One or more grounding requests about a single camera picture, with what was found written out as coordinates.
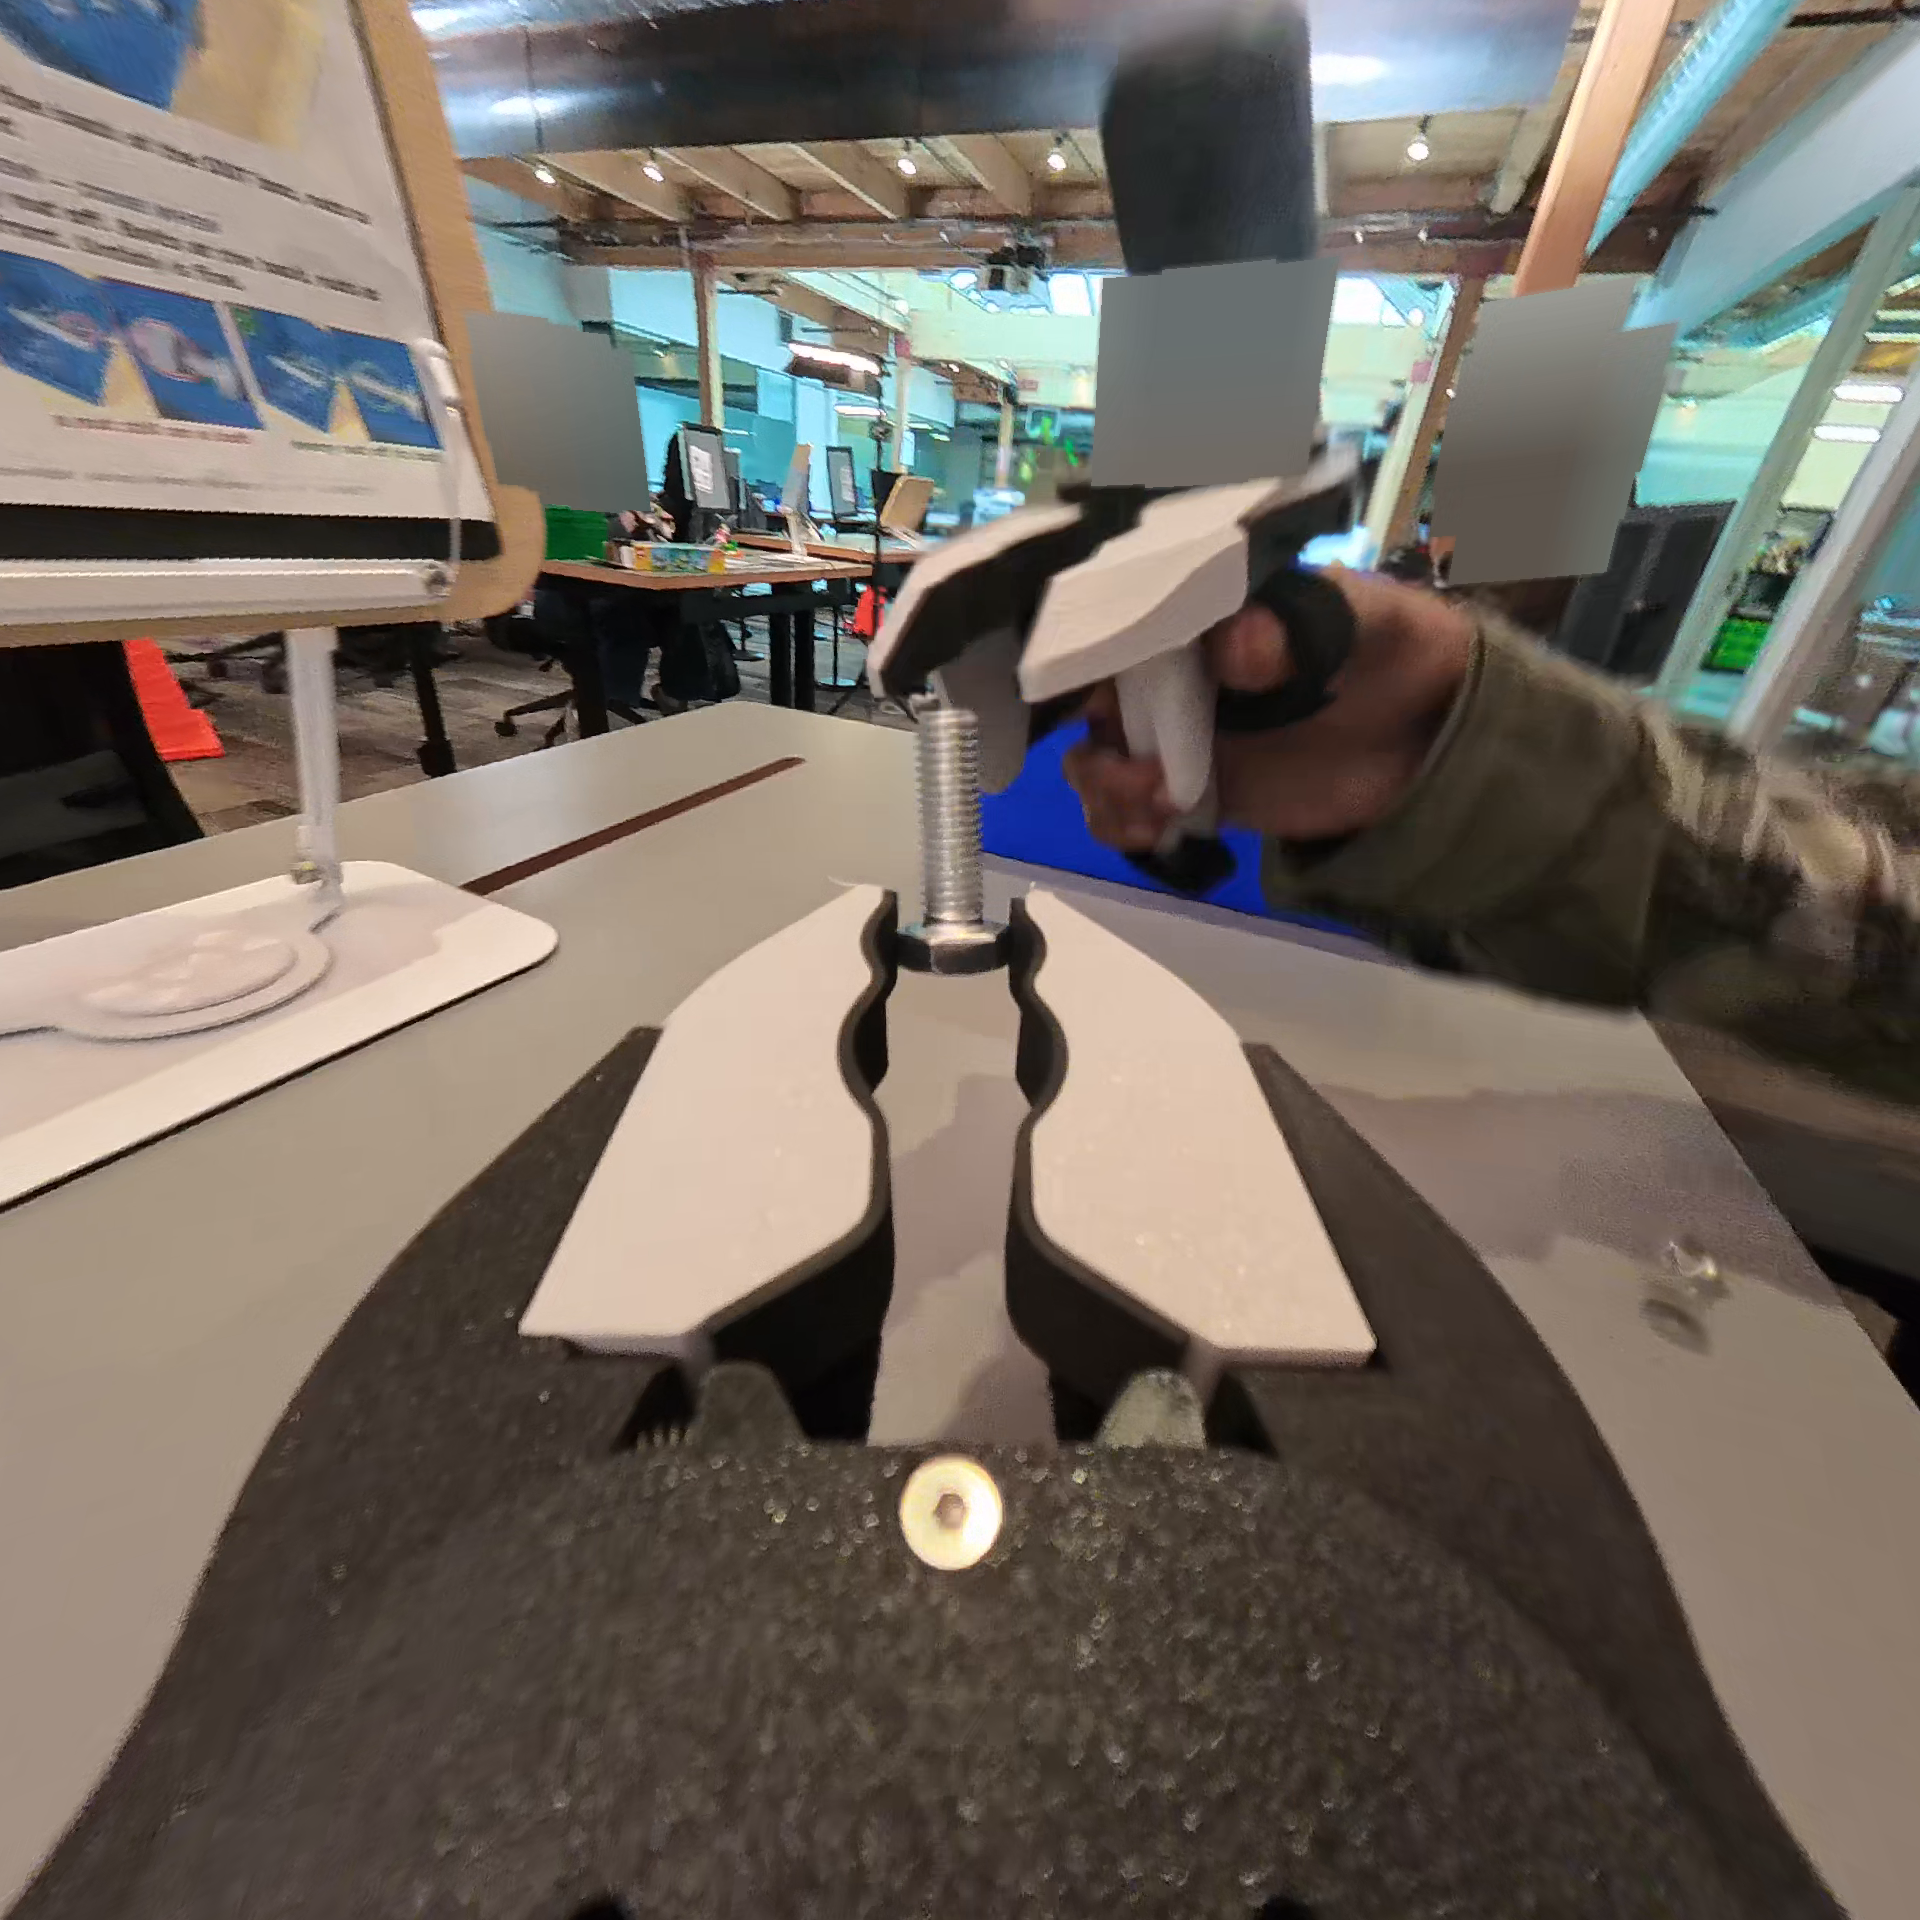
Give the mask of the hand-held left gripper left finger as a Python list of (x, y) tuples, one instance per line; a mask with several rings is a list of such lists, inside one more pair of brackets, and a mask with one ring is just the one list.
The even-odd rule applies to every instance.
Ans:
[(892, 1282), (898, 895), (850, 883), (653, 1035), (517, 1332), (667, 1362), (834, 1363)]

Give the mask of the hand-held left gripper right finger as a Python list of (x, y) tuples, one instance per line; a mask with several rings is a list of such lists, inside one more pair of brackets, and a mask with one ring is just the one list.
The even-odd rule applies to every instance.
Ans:
[(1050, 1369), (1355, 1369), (1377, 1338), (1233, 1026), (1047, 888), (1015, 902), (1018, 1251)]

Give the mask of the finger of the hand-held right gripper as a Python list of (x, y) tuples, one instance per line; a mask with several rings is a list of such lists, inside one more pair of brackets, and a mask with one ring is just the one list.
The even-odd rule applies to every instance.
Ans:
[(1050, 577), (1020, 695), (1064, 700), (1194, 643), (1248, 602), (1253, 525), (1295, 502), (1292, 478), (1152, 498), (1130, 529)]
[(1020, 664), (1047, 582), (1086, 554), (1073, 502), (1021, 508), (942, 541), (907, 571), (869, 643), (873, 695), (899, 706), (933, 690), (977, 726), (977, 779), (1020, 776), (1032, 717)]

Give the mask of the silver hex bolt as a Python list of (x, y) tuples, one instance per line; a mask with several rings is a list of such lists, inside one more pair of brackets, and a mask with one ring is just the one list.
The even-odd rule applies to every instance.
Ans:
[(895, 936), (903, 969), (967, 977), (1005, 964), (1003, 923), (986, 911), (977, 713), (933, 692), (910, 700), (915, 721), (921, 909)]

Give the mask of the blue plastic bin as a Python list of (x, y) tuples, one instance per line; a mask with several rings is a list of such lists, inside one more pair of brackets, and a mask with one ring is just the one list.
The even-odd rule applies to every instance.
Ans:
[(1158, 875), (1148, 875), (1126, 854), (1097, 842), (1064, 771), (1067, 749), (1086, 733), (1086, 720), (1070, 716), (1028, 745), (1020, 774), (1005, 788), (982, 795), (979, 838), (986, 856), (1075, 875), (1110, 892), (1198, 903), (1217, 914), (1357, 941), (1362, 948), (1377, 945), (1369, 934), (1352, 923), (1304, 907), (1273, 906), (1264, 894), (1259, 838), (1253, 831), (1241, 827), (1221, 831), (1228, 867), (1202, 892), (1181, 892)]

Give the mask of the silver hex nut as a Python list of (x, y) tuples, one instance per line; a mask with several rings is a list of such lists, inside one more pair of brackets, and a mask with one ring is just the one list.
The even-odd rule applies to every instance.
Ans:
[(1729, 1282), (1715, 1256), (1694, 1239), (1667, 1239), (1644, 1265), (1637, 1313), (1662, 1342), (1704, 1355), (1712, 1349), (1712, 1320)]

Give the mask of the person's right forearm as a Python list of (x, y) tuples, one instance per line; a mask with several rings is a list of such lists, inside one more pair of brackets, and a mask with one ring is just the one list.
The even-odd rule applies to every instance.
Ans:
[(1914, 1106), (1915, 771), (1756, 756), (1472, 617), (1406, 795), (1340, 839), (1267, 839), (1267, 903)]

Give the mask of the person's right hand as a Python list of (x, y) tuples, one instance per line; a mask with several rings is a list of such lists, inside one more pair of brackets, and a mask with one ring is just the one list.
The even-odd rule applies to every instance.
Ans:
[[(1329, 704), (1278, 732), (1223, 736), (1211, 753), (1217, 818), (1295, 845), (1341, 843), (1404, 801), (1476, 652), (1473, 615), (1429, 588), (1340, 565), (1322, 577), (1355, 617)], [(1160, 761), (1126, 753), (1113, 684), (1092, 690), (1083, 717), (1064, 774), (1086, 827), (1113, 852), (1153, 852), (1181, 814)]]

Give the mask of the long wooden desk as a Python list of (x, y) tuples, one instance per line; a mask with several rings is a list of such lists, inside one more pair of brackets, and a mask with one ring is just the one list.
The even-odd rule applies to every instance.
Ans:
[(671, 577), (618, 563), (539, 565), (534, 607), (551, 628), (573, 684), (573, 704), (586, 733), (606, 732), (611, 716), (637, 720), (657, 706), (657, 617), (670, 592), (706, 589), (713, 613), (731, 639), (737, 629), (764, 628), (766, 698), (773, 708), (812, 711), (819, 674), (819, 628), (850, 615), (871, 565), (859, 558), (792, 554), (770, 545), (728, 547), (719, 575)]

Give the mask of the white tablet stand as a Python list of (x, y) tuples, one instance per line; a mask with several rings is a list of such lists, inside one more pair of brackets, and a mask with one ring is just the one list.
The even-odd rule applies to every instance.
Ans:
[(3, 639), (137, 613), (282, 628), (300, 815), (282, 870), (212, 892), (131, 859), (3, 892), (3, 1206), (532, 972), (558, 931), (340, 845), (341, 620), (441, 612), (453, 560), (3, 561)]

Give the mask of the tablet with wooden frame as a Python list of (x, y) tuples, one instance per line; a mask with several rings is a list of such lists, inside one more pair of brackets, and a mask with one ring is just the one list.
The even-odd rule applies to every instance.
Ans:
[(409, 3), (3, 3), (3, 648), (469, 620), (539, 561)]

